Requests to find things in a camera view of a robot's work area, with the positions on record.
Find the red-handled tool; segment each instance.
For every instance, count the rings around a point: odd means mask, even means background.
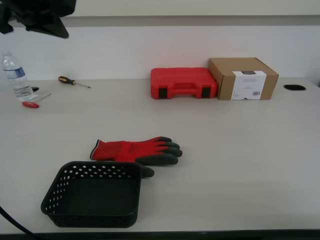
[[[27,107],[27,108],[31,108],[31,109],[37,109],[39,108],[39,105],[37,104],[37,102],[39,102],[40,100],[49,97],[51,95],[51,93],[41,97],[40,99],[38,99],[37,101],[31,102],[31,101],[23,101],[22,105]]]

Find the screwdriver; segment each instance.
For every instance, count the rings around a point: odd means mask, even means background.
[[[51,93],[41,97],[40,99],[38,99],[37,101],[34,101],[34,102],[32,102],[32,101],[23,101],[22,105],[27,107],[27,108],[37,109],[37,108],[39,108],[39,105],[37,104],[37,102],[39,102],[40,100],[42,100],[42,99],[44,99],[46,97],[49,97],[50,95],[51,95]]]
[[[60,77],[58,77],[58,80],[59,80],[61,83],[64,83],[64,84],[71,84],[71,85],[78,84],[78,85],[81,85],[81,86],[86,87],[86,88],[89,88],[89,89],[91,88],[90,86],[77,83],[75,80],[71,80],[70,78],[67,78],[67,77],[65,77],[65,76],[60,76]]]

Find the white label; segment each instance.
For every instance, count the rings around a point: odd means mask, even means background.
[[[231,100],[259,100],[267,74],[263,71],[234,71],[235,81]]]

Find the bottle label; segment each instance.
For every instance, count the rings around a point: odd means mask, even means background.
[[[26,75],[22,67],[16,70],[3,70],[3,71],[8,79],[18,79]]]

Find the plastic water bottle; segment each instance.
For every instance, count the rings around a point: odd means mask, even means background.
[[[32,88],[28,85],[27,76],[19,60],[11,52],[2,52],[2,69],[13,85],[14,94],[19,101],[30,101],[35,97]]]

